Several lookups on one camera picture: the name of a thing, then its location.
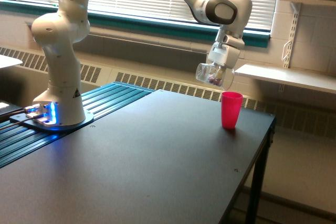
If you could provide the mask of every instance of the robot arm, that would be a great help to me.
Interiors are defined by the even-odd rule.
[[[35,40],[48,62],[48,89],[35,98],[41,104],[30,117],[45,115],[38,122],[47,127],[76,125],[86,119],[81,100],[80,63],[72,44],[89,33],[89,0],[59,0],[57,13],[36,19],[32,26]],[[201,24],[220,25],[208,60],[196,72],[198,80],[221,86],[227,69],[232,69],[244,46],[243,30],[248,22],[251,0],[185,0]]]
[[[210,64],[200,64],[196,71],[197,80],[217,86],[230,86],[233,75],[229,75],[228,85],[223,80],[233,68],[244,47],[242,40],[244,28],[249,20],[251,0],[184,0],[194,18],[200,24],[220,25],[215,43],[208,60]]]
[[[72,44],[89,34],[89,0],[58,2],[58,12],[39,17],[31,29],[48,62],[49,84],[34,99],[40,108],[28,116],[44,114],[38,122],[46,127],[75,125],[86,119],[80,95],[80,63]]]

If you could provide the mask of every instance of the pink cup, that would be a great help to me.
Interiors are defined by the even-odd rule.
[[[243,96],[236,92],[222,93],[222,126],[225,129],[234,129],[238,121]]]

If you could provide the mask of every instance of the table leg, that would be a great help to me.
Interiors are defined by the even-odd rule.
[[[273,130],[270,130],[266,137],[267,143],[265,144],[259,157],[257,158],[254,167],[253,180],[250,191],[250,200],[247,208],[245,224],[255,224],[256,222],[261,188],[263,186],[262,184],[266,169],[268,150],[271,145],[272,136],[273,136]]]

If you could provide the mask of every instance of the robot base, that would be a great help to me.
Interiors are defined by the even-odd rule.
[[[21,125],[27,128],[33,129],[33,130],[40,130],[40,131],[46,131],[46,132],[54,132],[54,133],[71,132],[71,131],[78,130],[88,125],[89,123],[93,122],[93,113],[91,113],[88,110],[84,110],[84,112],[85,112],[85,117],[86,117],[85,120],[81,123],[74,124],[74,125],[47,127],[45,125],[35,122],[34,120],[23,122]],[[26,120],[27,117],[25,113],[22,113],[19,115],[11,116],[9,119],[11,122],[16,123],[16,122],[22,122],[23,120]]]

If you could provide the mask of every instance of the blue led light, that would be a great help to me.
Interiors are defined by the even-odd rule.
[[[57,122],[56,120],[56,107],[55,107],[55,104],[53,102],[50,103],[50,109],[51,109],[51,123],[52,124],[55,124]]]

